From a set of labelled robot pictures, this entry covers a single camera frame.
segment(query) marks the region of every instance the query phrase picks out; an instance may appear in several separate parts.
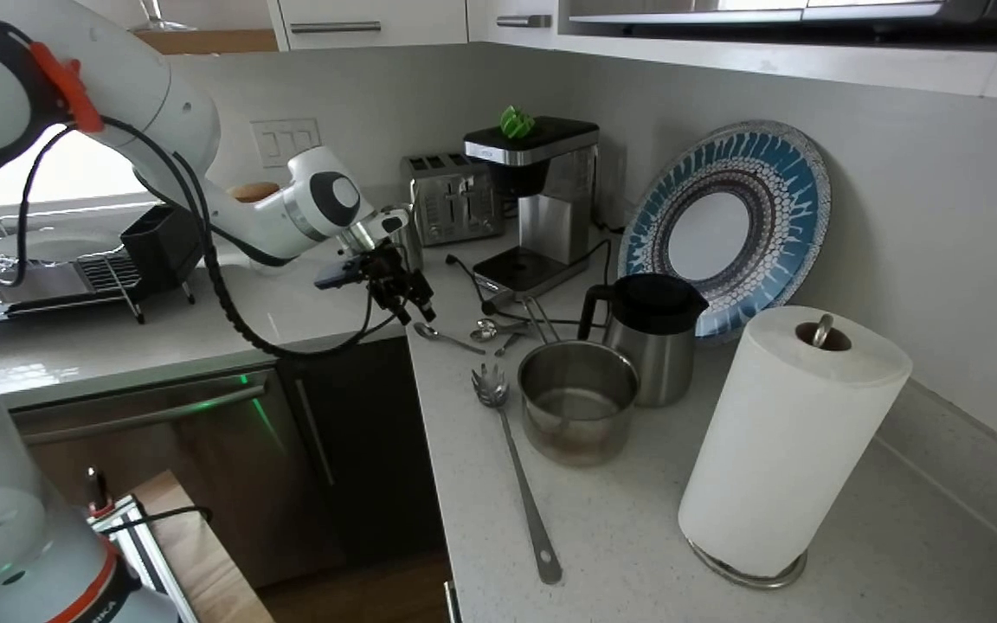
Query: cabinet handle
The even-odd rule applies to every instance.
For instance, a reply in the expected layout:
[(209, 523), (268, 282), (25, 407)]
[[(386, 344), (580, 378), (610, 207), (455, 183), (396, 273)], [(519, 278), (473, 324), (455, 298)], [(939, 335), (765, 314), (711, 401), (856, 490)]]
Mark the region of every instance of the cabinet handle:
[(385, 31), (382, 19), (293, 19), (291, 35), (346, 35), (346, 31)]
[(551, 12), (500, 12), (500, 28), (554, 28)]
[(442, 587), (442, 611), (451, 614), (451, 623), (461, 623), (457, 583), (455, 580), (441, 580), (441, 587)]
[(325, 471), (325, 485), (331, 486), (335, 478), (331, 478), (331, 464), (328, 464), (328, 454), (325, 454), (325, 441), (323, 441), (318, 415), (311, 413), (311, 398), (305, 394), (300, 379), (293, 379), (293, 394), (296, 394), (300, 415), (311, 422), (318, 464)]
[(190, 418), (190, 415), (203, 415), (213, 413), (220, 403), (236, 403), (236, 401), (253, 401), (264, 394), (264, 384), (250, 384), (240, 392), (226, 392), (226, 394), (210, 394), (210, 398), (196, 398), (196, 401), (185, 401), (185, 403), (171, 403), (171, 407), (157, 407), (157, 413), (136, 413), (124, 418), (103, 418), (103, 422), (85, 422), (85, 425), (64, 425), (64, 429), (34, 429), (25, 431), (25, 441), (63, 441), (63, 439), (79, 439), (79, 434), (99, 434), (99, 431), (119, 431), (119, 429), (138, 429), (138, 425), (157, 425), (157, 422), (178, 422), (178, 418)]

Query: kitchen counter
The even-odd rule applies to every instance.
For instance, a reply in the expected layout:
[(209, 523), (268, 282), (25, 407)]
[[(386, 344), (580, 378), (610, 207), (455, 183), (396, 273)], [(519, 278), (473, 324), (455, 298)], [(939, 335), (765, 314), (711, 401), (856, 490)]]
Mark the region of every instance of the kitchen counter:
[[(457, 250), (468, 264), (502, 243)], [(435, 290), (435, 327), (468, 335), (476, 302), (468, 278), (427, 251)], [(363, 290), (311, 290), (331, 250), (314, 250), (284, 271), (230, 266), (246, 318), (291, 344), (328, 344), (363, 314)], [(554, 318), (570, 318), (594, 271), (545, 298)], [(0, 324), (2, 401), (43, 403), (130, 384), (196, 378), (268, 364), (220, 318), (209, 282), (195, 278), (196, 305), (178, 293), (148, 302), (148, 324), (103, 309), (63, 318)], [(727, 344), (696, 354), (693, 392), (676, 407), (635, 415), (625, 451), (601, 467), (545, 461), (516, 429), (528, 485), (564, 563), (562, 583), (541, 583), (502, 422), (468, 384), (480, 358), (408, 333), (412, 365), (434, 454), (442, 528), (468, 623), (879, 623), (948, 619), (997, 623), (997, 534), (935, 490), (915, 467), (871, 441), (816, 543), (808, 574), (785, 592), (749, 592), (705, 571), (686, 546), (676, 508), (713, 413)]]

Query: coffee maker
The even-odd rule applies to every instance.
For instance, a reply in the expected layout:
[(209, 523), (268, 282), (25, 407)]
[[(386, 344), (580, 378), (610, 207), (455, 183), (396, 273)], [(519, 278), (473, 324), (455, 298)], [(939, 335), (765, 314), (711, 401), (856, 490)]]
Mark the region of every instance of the coffee maker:
[(463, 154), (487, 162), (500, 203), (519, 218), (519, 245), (473, 266), (500, 293), (535, 298), (590, 260), (600, 124), (535, 118), (525, 138), (500, 129), (463, 134)]

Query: plate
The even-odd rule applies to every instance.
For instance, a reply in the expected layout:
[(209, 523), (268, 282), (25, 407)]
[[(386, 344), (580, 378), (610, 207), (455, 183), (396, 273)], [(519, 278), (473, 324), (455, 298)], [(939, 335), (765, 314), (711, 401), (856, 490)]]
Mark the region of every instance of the plate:
[(808, 280), (830, 218), (819, 148), (775, 119), (727, 124), (665, 164), (622, 231), (618, 278), (676, 273), (705, 298), (700, 339), (736, 335)]

